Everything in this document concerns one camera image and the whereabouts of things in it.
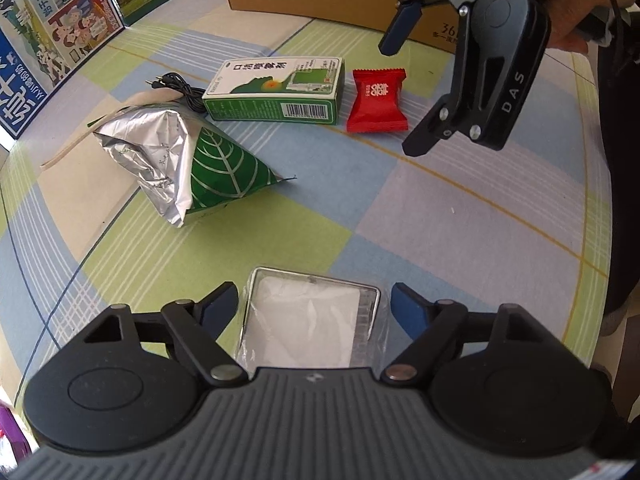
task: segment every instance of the black pants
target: black pants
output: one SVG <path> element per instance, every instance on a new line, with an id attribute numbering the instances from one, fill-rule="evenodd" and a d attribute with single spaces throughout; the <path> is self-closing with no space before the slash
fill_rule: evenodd
<path id="1" fill-rule="evenodd" d="M 613 232 L 604 312 L 619 309 L 640 280 L 640 66 L 608 85 L 613 48 L 598 55 L 600 124 L 611 173 Z"/>

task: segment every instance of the barcode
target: barcode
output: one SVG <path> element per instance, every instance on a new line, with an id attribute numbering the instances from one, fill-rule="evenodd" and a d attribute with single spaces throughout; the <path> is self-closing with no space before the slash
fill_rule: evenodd
<path id="1" fill-rule="evenodd" d="M 292 103 L 281 103 L 282 114 L 285 117 L 296 119 L 329 119 L 327 105 L 303 105 Z"/>

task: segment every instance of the black power cord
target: black power cord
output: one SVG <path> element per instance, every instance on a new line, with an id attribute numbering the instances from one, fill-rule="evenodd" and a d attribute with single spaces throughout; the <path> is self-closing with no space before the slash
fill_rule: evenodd
<path id="1" fill-rule="evenodd" d="M 184 94 L 184 98 L 191 110 L 199 114 L 207 113 L 207 108 L 202 100 L 205 92 L 204 88 L 191 86 L 180 74 L 169 72 L 163 76 L 158 76 L 155 81 L 147 81 L 147 83 L 151 85 L 151 88 L 171 88 L 172 90 L 177 90 L 181 94 Z"/>
<path id="2" fill-rule="evenodd" d="M 613 39 L 615 44 L 615 53 L 613 55 L 613 65 L 612 65 L 612 77 L 609 79 L 609 84 L 612 84 L 613 78 L 617 76 L 623 68 L 623 60 L 622 57 L 625 53 L 625 45 L 624 45 L 624 23 L 622 21 L 622 14 L 620 13 L 620 6 L 618 5 L 618 0 L 609 0 L 611 2 L 611 6 L 613 7 L 613 14 L 616 20 L 616 37 Z"/>

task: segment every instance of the green leaf pattern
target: green leaf pattern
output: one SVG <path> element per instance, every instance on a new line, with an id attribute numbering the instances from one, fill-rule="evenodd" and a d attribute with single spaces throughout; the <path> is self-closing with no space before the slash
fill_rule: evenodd
<path id="1" fill-rule="evenodd" d="M 215 126 L 203 128 L 193 155 L 189 213 L 247 196 L 282 179 Z"/>

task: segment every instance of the red candy wrapper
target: red candy wrapper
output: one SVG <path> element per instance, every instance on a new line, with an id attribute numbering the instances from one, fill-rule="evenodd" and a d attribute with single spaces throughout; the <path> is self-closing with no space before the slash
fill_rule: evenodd
<path id="1" fill-rule="evenodd" d="M 398 107 L 405 78 L 404 68 L 354 70 L 358 95 L 347 120 L 347 131 L 364 134 L 408 130 L 406 117 Z"/>

